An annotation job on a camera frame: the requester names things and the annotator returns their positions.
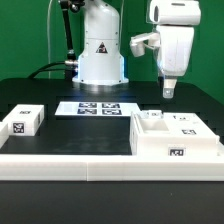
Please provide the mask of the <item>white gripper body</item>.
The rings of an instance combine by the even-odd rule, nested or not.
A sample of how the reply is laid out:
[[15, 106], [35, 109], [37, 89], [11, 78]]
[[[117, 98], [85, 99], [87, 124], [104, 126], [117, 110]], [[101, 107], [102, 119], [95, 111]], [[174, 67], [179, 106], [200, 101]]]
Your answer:
[[160, 47], [157, 66], [164, 76], [179, 77], [186, 73], [190, 59], [194, 28], [158, 25]]

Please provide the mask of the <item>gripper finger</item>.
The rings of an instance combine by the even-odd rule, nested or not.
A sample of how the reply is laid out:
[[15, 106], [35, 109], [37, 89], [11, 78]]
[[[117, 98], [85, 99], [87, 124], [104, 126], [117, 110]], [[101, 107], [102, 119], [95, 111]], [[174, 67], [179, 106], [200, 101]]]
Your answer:
[[163, 81], [163, 97], [166, 99], [172, 99], [174, 96], [174, 90], [177, 80], [171, 78], [165, 78]]

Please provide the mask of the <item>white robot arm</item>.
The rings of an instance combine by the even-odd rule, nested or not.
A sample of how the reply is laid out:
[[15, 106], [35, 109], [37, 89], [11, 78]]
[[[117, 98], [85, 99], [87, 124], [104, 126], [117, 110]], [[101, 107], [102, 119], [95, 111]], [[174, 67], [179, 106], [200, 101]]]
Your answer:
[[[158, 77], [163, 80], [163, 96], [167, 99], [174, 96], [177, 79], [186, 73], [194, 27], [200, 20], [197, 0], [148, 0], [146, 21], [154, 29], [130, 40], [136, 57], [144, 55], [146, 49], [154, 51]], [[103, 0], [86, 0], [84, 50], [78, 57], [75, 83], [114, 86], [128, 82], [119, 50], [119, 21], [118, 12]]]

